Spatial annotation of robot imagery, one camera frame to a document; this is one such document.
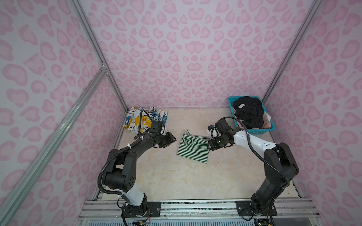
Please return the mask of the green white striped garment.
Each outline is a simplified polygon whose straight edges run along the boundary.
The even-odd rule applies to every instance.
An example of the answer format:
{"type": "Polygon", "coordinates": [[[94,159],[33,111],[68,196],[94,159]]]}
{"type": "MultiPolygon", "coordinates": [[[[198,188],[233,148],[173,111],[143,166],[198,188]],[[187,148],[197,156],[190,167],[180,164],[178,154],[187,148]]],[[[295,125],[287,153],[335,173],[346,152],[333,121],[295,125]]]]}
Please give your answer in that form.
{"type": "Polygon", "coordinates": [[[177,155],[207,164],[210,151],[207,145],[210,139],[210,137],[191,134],[189,130],[186,130],[183,132],[177,155]]]}

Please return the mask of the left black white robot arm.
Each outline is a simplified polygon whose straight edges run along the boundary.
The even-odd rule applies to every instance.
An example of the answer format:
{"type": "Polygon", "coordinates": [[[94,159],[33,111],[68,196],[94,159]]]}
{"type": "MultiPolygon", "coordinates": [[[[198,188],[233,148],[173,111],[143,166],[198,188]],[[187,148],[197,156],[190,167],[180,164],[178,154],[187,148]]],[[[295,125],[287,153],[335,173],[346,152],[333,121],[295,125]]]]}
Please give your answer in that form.
{"type": "Polygon", "coordinates": [[[176,141],[170,132],[164,135],[144,132],[138,134],[135,141],[126,147],[109,152],[98,175],[97,186],[102,193],[118,195],[125,200],[121,207],[123,216],[127,212],[136,217],[149,213],[147,196],[135,185],[139,157],[151,148],[166,148],[176,141]]]}

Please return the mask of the white yellow blue printed garment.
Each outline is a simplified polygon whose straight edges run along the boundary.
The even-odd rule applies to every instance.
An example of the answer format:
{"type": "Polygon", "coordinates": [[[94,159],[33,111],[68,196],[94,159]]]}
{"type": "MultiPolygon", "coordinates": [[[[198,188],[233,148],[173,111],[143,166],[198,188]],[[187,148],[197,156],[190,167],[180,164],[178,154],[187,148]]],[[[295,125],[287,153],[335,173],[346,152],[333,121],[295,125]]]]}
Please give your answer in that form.
{"type": "Polygon", "coordinates": [[[157,110],[155,107],[132,107],[127,112],[123,127],[129,132],[139,134],[150,129],[153,121],[162,121],[166,125],[167,119],[166,110],[157,110]]]}

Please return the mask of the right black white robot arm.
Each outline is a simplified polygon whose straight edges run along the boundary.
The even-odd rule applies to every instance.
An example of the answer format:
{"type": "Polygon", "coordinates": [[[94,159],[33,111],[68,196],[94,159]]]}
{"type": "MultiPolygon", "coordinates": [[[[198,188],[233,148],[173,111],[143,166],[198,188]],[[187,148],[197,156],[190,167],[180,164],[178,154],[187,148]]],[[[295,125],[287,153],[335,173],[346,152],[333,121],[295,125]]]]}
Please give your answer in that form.
{"type": "Polygon", "coordinates": [[[207,148],[215,151],[233,145],[249,149],[264,164],[265,179],[252,195],[249,205],[249,211],[260,216],[272,209],[274,201],[290,186],[299,173],[298,165],[287,144],[268,142],[235,129],[210,139],[207,148]]]}

